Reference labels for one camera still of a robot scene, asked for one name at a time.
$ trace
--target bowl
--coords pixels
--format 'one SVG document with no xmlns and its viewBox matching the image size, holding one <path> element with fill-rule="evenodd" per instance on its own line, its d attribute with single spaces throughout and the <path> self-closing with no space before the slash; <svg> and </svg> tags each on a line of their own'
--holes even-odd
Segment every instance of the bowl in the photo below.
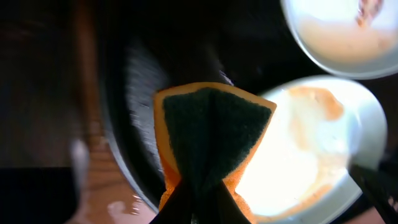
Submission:
<svg viewBox="0 0 398 224">
<path fill-rule="evenodd" d="M 281 0 L 281 4 L 294 39 L 326 72 L 357 80 L 398 72 L 398 1 L 384 0 L 367 27 L 356 23 L 359 0 Z"/>
<path fill-rule="evenodd" d="M 316 125 L 321 157 L 314 151 L 297 152 L 287 143 L 293 128 L 288 102 L 296 87 L 328 90 L 344 108 L 338 119 Z M 384 153 L 387 121 L 381 105 L 361 84 L 326 75 L 288 82 L 262 97 L 276 103 L 277 109 L 236 192 L 259 221 L 331 222 L 361 195 L 347 172 L 349 165 L 375 169 Z"/>
</svg>

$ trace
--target plate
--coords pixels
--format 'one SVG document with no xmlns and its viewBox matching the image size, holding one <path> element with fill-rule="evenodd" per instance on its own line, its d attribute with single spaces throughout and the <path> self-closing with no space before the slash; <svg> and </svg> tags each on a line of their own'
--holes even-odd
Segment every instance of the plate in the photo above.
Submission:
<svg viewBox="0 0 398 224">
<path fill-rule="evenodd" d="M 317 179 L 319 174 L 325 176 L 326 173 L 321 173 L 322 167 L 318 166 L 321 162 L 315 153 L 299 153 L 292 149 L 290 142 L 294 141 L 288 141 L 292 138 L 288 90 L 298 86 L 326 89 L 344 108 L 338 119 L 320 121 L 316 125 L 317 142 L 323 147 L 321 153 L 347 156 L 344 161 L 332 162 L 331 173 L 327 173 L 326 179 Z M 294 80 L 264 93 L 262 97 L 277 103 L 278 107 L 236 189 L 237 193 L 257 216 L 275 217 L 260 218 L 264 222 L 331 222 L 361 195 L 360 188 L 348 174 L 349 164 L 355 162 L 374 169 L 382 157 L 387 122 L 381 105 L 361 84 L 330 76 Z"/>
</svg>

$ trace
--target white bowl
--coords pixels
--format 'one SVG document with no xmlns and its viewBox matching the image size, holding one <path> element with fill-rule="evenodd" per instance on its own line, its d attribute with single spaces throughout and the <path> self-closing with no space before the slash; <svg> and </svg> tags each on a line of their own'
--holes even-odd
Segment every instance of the white bowl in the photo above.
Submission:
<svg viewBox="0 0 398 224">
<path fill-rule="evenodd" d="M 355 15 L 359 0 L 281 0 L 288 27 L 307 56 L 320 68 L 333 75 L 352 79 L 372 79 L 392 75 L 398 72 L 398 47 L 380 54 L 378 57 L 360 63 L 343 63 L 320 55 L 299 34 L 297 21 L 302 16 L 310 16 L 325 22 L 340 22 L 347 26 L 355 26 Z M 384 0 L 379 15 L 370 25 L 372 28 L 394 30 L 398 32 L 398 1 Z"/>
<path fill-rule="evenodd" d="M 331 148 L 334 148 L 336 144 L 331 143 L 328 136 L 337 136 L 337 140 L 347 146 L 346 150 L 355 163 L 372 169 L 378 166 L 386 146 L 387 121 L 382 107 L 376 97 L 357 82 L 320 75 L 294 80 L 267 91 L 262 97 L 276 103 L 277 109 L 264 139 L 236 188 L 236 192 L 247 201 L 256 215 L 278 216 L 294 207 L 295 200 L 298 201 L 296 197 L 307 190 L 303 186 L 308 186 L 308 182 L 313 180 L 314 162 L 311 156 L 304 158 L 306 155 L 301 157 L 301 154 L 296 157 L 289 153 L 293 151 L 283 149 L 290 146 L 284 143 L 289 141 L 289 136 L 284 132 L 286 129 L 281 128 L 288 127 L 285 122 L 288 119 L 285 112 L 289 110 L 286 90 L 296 86 L 325 88 L 344 106 L 343 116 L 332 122 L 325 138 L 321 138 L 321 141 L 326 139 L 323 143 L 331 144 Z M 340 216 L 361 195 L 361 189 L 347 172 L 348 166 L 349 163 L 337 169 L 331 190 L 320 197 L 318 202 L 271 223 L 322 224 Z"/>
</svg>

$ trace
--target black plate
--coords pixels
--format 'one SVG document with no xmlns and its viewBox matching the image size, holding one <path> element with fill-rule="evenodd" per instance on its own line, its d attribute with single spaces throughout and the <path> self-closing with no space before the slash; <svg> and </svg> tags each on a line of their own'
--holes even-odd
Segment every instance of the black plate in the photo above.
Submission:
<svg viewBox="0 0 398 224">
<path fill-rule="evenodd" d="M 106 134 L 124 175 L 154 210 L 165 190 L 152 114 L 157 91 L 208 81 L 260 93 L 326 73 L 294 42 L 279 1 L 101 1 L 96 12 Z M 369 207 L 361 197 L 335 223 Z"/>
</svg>

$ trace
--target brown table surface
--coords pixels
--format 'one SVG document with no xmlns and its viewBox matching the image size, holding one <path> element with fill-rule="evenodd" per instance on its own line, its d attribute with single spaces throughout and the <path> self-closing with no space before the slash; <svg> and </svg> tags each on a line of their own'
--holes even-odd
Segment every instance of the brown table surface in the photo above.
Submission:
<svg viewBox="0 0 398 224">
<path fill-rule="evenodd" d="M 99 112 L 95 38 L 87 8 L 78 7 L 76 30 L 83 81 L 90 166 L 82 189 L 81 202 L 69 224 L 149 223 L 155 213 L 135 194 L 122 175 L 109 145 L 103 137 Z M 349 224 L 382 224 L 381 217 L 370 209 Z"/>
</svg>

